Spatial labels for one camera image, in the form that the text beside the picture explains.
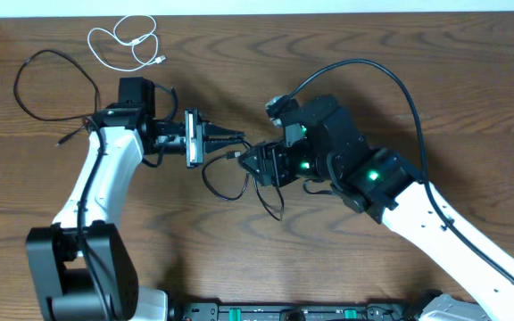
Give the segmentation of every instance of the wooden table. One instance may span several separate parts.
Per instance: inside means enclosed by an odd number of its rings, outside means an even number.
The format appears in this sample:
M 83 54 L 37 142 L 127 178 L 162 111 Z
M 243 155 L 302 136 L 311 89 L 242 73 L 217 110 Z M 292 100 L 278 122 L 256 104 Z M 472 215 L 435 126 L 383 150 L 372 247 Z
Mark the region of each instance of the wooden table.
M 40 318 L 25 237 L 33 226 L 51 223 L 87 155 L 86 135 L 54 147 L 79 122 L 35 121 L 13 99 L 17 69 L 44 48 L 79 61 L 99 85 L 102 106 L 116 101 L 120 77 L 144 76 L 174 86 L 182 111 L 200 108 L 254 143 L 281 135 L 263 109 L 270 98 L 331 62 L 381 62 L 414 96 L 432 181 L 514 256 L 514 13 L 160 17 L 168 60 L 133 73 L 106 69 L 87 47 L 91 28 L 109 29 L 116 21 L 0 20 L 0 320 Z M 149 28 L 148 21 L 135 20 L 120 34 L 132 38 Z M 94 41 L 110 63 L 131 65 L 128 48 L 108 37 Z M 152 44 L 138 48 L 144 57 L 151 50 Z M 418 164 L 410 110 L 385 75 L 365 66 L 334 70 L 299 98 L 327 93 L 350 106 L 373 144 Z M 92 109 L 92 87 L 52 55 L 28 66 L 21 95 L 48 117 Z M 158 94 L 157 106 L 163 115 L 170 101 Z M 225 302 L 413 300 L 428 288 L 470 299 L 417 248 L 340 200 L 290 185 L 283 188 L 286 213 L 279 224 L 253 190 L 238 202 L 223 202 L 203 186 L 199 169 L 186 169 L 183 157 L 164 161 L 160 169 L 137 169 L 122 218 L 121 235 L 141 284 L 182 299 Z M 227 178 L 219 180 L 220 174 Z M 210 179 L 233 194 L 243 173 L 224 161 L 210 170 Z M 274 200 L 274 193 L 266 194 Z

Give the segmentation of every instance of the green light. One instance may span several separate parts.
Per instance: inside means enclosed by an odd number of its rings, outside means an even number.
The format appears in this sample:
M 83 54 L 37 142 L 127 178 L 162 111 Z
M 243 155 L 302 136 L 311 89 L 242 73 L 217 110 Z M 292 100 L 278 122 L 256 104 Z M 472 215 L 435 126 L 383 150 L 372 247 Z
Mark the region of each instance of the green light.
M 379 176 L 379 174 L 374 170 L 371 170 L 368 173 L 368 178 L 370 178 L 371 180 L 376 180 L 378 178 L 378 176 Z

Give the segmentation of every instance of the white cable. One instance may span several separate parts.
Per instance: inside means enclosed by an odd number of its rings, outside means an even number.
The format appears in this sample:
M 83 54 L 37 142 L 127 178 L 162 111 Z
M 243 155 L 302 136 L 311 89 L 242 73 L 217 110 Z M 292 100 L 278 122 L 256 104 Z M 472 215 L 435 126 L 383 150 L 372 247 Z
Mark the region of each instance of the white cable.
M 118 36 L 116 35 L 116 28 L 118 28 L 118 26 L 120 25 L 121 22 L 123 22 L 124 20 L 126 20 L 127 18 L 129 17 L 148 17 L 150 19 L 152 19 L 152 22 L 153 22 L 153 28 L 152 28 L 152 31 L 148 32 L 147 34 L 144 34 L 136 39 L 133 39 L 132 41 L 130 42 L 124 42 L 122 40 L 120 40 L 118 38 Z M 102 63 L 104 66 L 110 68 L 110 69 L 113 69 L 113 70 L 118 70 L 118 71 L 127 71 L 127 72 L 130 72 L 130 71 L 136 71 L 136 70 L 139 70 L 139 69 L 142 69 L 144 68 L 145 66 L 150 66 L 150 65 L 153 65 L 155 63 L 162 63 L 166 60 L 166 56 L 165 55 L 161 55 L 159 57 L 156 57 L 156 55 L 158 54 L 158 36 L 156 36 L 154 34 L 154 32 L 156 31 L 156 27 L 157 27 L 157 24 L 156 24 L 156 19 L 154 19 L 152 16 L 149 16 L 149 15 L 144 15 L 144 14 L 138 14 L 138 15 L 128 15 L 122 19 L 120 19 L 115 25 L 114 25 L 114 29 L 112 30 L 112 33 L 106 29 L 102 29 L 102 28 L 92 28 L 90 29 L 90 31 L 88 31 L 88 36 L 87 36 L 87 43 L 88 43 L 88 47 L 90 48 L 90 51 L 93 52 L 93 54 L 95 55 L 96 59 L 98 59 L 98 61 L 100 63 Z M 106 34 L 108 34 L 110 37 L 113 37 L 114 40 L 118 41 L 119 44 L 121 45 L 124 45 L 124 46 L 130 46 L 132 47 L 132 55 L 134 56 L 134 59 L 136 59 L 137 62 L 140 63 L 140 66 L 134 68 L 134 69 L 123 69 L 123 68 L 117 68 L 117 67 L 114 67 L 114 66 L 111 66 L 109 65 L 108 63 L 104 62 L 102 59 L 100 59 L 100 57 L 98 56 L 98 54 L 96 54 L 96 51 L 95 49 L 93 49 L 93 46 L 90 44 L 90 35 L 94 32 L 94 31 L 102 31 Z M 154 40 L 156 40 L 156 50 L 154 51 L 153 55 L 152 55 L 152 58 L 150 58 L 149 61 L 147 62 L 142 62 L 140 59 L 138 59 L 138 57 L 136 56 L 136 53 L 134 52 L 134 47 L 136 45 L 140 45 L 142 44 L 147 38 L 149 37 L 153 37 Z

